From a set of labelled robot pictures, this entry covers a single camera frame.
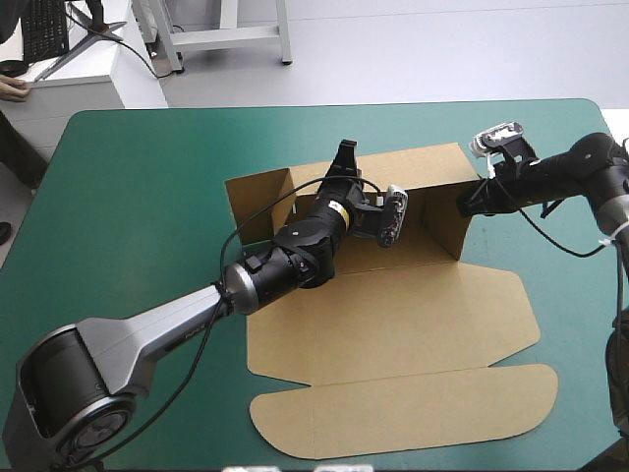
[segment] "cardboard box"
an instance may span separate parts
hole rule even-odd
[[[558,380],[545,365],[489,366],[540,331],[519,277],[458,260],[470,222],[456,197],[478,180],[455,144],[358,158],[380,188],[409,193],[389,250],[348,237],[337,275],[248,318],[254,374],[310,385],[254,399],[259,432],[283,452],[323,459],[474,443],[523,434],[550,412]],[[324,175],[320,162],[226,183],[237,222]],[[243,232],[250,244],[303,217],[317,185]]]

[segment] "person's arm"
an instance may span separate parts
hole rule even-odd
[[[0,75],[0,100],[27,101],[29,92],[26,82]]]

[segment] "white floor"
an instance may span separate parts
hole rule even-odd
[[[214,25],[214,0],[168,0],[186,30]],[[279,47],[186,54],[162,80],[172,107],[585,97],[629,136],[629,0],[287,0],[295,62]],[[241,0],[241,25],[274,20]],[[163,61],[157,61],[163,67]],[[0,220],[30,202],[0,172]],[[9,244],[0,247],[0,265]]]

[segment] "green tabletop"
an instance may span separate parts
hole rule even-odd
[[[509,120],[524,125],[540,156],[607,131],[586,100],[80,113],[0,271],[0,421],[13,394],[15,362],[47,331],[86,317],[125,318],[217,277],[219,249],[233,229],[225,179],[329,160],[343,138],[358,141],[359,153],[447,142],[467,148],[476,132]],[[483,172],[481,161],[474,164]],[[539,209],[530,214],[538,219]],[[566,202],[543,226],[578,250],[593,248],[600,237],[582,198]],[[514,270],[524,280],[542,340],[501,364],[542,362],[555,369],[560,387],[549,417],[518,438],[332,462],[380,469],[570,469],[616,440],[603,365],[615,306],[612,251],[577,260],[549,246],[517,214],[478,216],[463,260]],[[291,384],[247,370],[245,330],[241,316],[218,324],[182,397],[105,465],[313,468],[315,462],[268,445],[251,422],[256,395]],[[175,388],[195,349],[191,342],[161,361],[136,425]],[[4,451],[0,467],[8,467]]]

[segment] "black keyboard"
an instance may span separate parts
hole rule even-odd
[[[64,0],[30,0],[22,14],[25,62],[30,64],[59,57],[70,49],[63,2]]]

